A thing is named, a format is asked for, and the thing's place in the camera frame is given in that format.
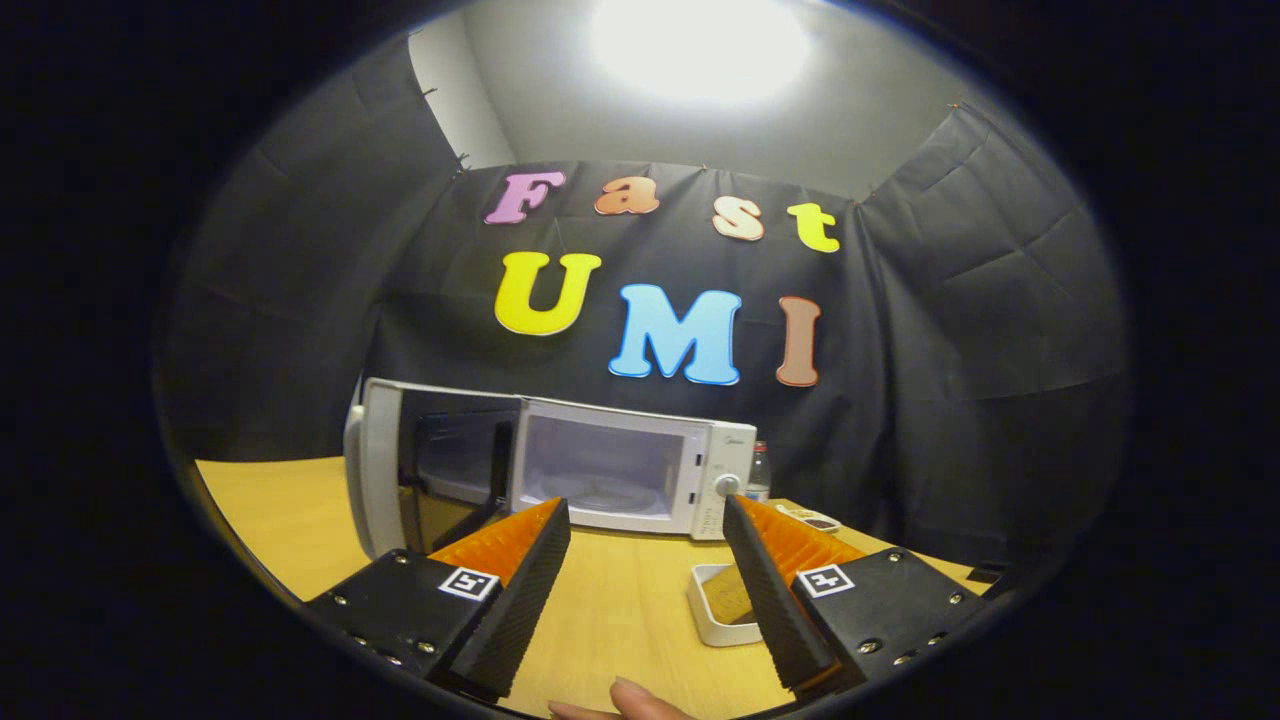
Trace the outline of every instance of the hand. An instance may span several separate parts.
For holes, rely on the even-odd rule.
[[[564,702],[548,702],[553,720],[694,720],[691,715],[684,714],[669,702],[657,698],[649,691],[627,680],[618,678],[609,685],[609,697],[618,712],[602,712],[588,710]]]

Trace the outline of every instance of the white microwave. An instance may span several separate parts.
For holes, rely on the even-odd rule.
[[[369,378],[343,455],[375,559],[430,552],[552,497],[576,525],[723,539],[724,498],[746,487],[754,445],[741,423]]]

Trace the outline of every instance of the wooden table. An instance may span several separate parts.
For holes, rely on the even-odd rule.
[[[300,598],[369,564],[340,457],[197,466],[241,541]],[[867,553],[891,547],[850,528],[836,536]],[[968,566],[920,557],[977,593],[989,587],[966,580]],[[764,643],[717,648],[698,638],[685,596],[690,570],[732,561],[723,542],[575,527],[511,697],[499,705],[543,717],[548,700],[612,710],[608,688],[617,675],[701,720],[791,702]]]

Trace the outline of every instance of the letter m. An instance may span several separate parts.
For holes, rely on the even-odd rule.
[[[654,284],[628,284],[622,288],[627,301],[627,325],[622,333],[622,350],[609,361],[609,372],[625,378],[644,378],[653,365],[645,360],[645,346],[664,378],[680,369],[694,351],[694,360],[685,368],[690,382],[731,386],[737,382],[733,366],[733,314],[742,299],[719,290],[698,296],[684,319],[667,300],[667,293]]]

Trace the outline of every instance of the ceiling light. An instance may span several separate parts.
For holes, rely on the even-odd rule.
[[[602,0],[591,32],[620,82],[672,100],[768,97],[809,50],[799,22],[771,0]]]

